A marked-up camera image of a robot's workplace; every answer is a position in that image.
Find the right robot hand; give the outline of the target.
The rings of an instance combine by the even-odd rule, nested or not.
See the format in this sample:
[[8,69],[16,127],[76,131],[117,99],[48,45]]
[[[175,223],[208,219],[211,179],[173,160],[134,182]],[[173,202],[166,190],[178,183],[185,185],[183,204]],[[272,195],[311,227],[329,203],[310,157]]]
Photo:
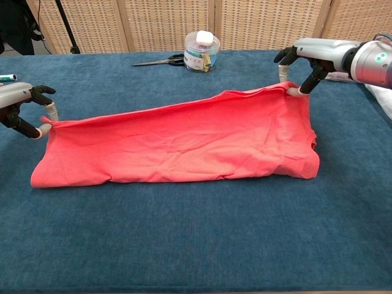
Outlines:
[[275,57],[278,63],[279,81],[288,81],[288,68],[297,59],[309,61],[312,72],[300,87],[290,87],[287,94],[303,97],[325,79],[331,72],[350,73],[350,66],[363,43],[353,40],[334,40],[319,38],[298,39],[293,46],[281,50]]

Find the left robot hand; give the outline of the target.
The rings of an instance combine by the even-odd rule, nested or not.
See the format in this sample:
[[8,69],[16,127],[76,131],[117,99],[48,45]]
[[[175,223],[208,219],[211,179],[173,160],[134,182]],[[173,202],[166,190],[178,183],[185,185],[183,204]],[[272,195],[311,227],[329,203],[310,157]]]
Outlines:
[[36,128],[19,117],[23,103],[34,102],[47,111],[52,121],[59,121],[55,103],[44,94],[55,94],[56,90],[45,85],[32,86],[25,82],[1,86],[1,124],[31,139],[40,139],[49,133],[51,124],[44,123]]

